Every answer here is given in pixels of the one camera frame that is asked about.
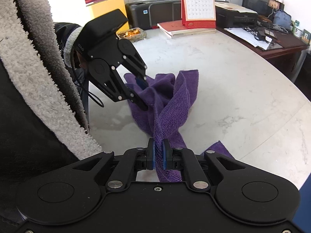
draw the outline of blue bag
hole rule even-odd
[[[290,30],[291,16],[288,15],[284,10],[279,10],[274,14],[273,23]]]

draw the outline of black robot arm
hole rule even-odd
[[[21,184],[25,222],[16,233],[302,232],[291,222],[300,196],[288,180],[165,139],[163,167],[181,171],[182,182],[137,182],[138,171],[154,169],[154,153],[150,139],[147,148],[101,152]]]
[[[143,59],[129,40],[116,35],[127,20],[119,9],[95,18],[83,27],[73,46],[88,61],[87,78],[99,90],[114,102],[129,99],[147,110],[147,105],[124,84],[116,70],[123,65],[135,75],[142,89],[148,87]]]

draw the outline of person's hand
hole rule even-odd
[[[78,52],[77,52],[77,56],[78,56],[78,59],[80,61],[80,67],[83,68],[83,69],[87,69],[87,61]]]

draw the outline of purple towel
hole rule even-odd
[[[159,180],[181,181],[179,171],[163,169],[162,140],[168,138],[171,147],[186,148],[178,128],[186,122],[189,108],[197,98],[198,70],[180,71],[176,79],[174,74],[157,74],[155,79],[147,76],[149,87],[144,90],[137,85],[133,74],[125,74],[124,78],[127,86],[148,105],[148,111],[142,111],[128,101],[139,128],[155,140],[155,168]],[[232,157],[220,141],[209,149]]]

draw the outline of marble tabletop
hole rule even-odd
[[[300,188],[311,172],[311,103],[270,63],[216,32],[168,39],[159,29],[134,43],[147,75],[199,70],[197,100],[179,129],[196,154],[221,141],[235,159],[284,177]],[[120,66],[123,77],[127,70]],[[145,147],[126,101],[112,102],[96,87],[105,108],[90,100],[91,135],[116,155]],[[154,179],[154,173],[144,173]]]

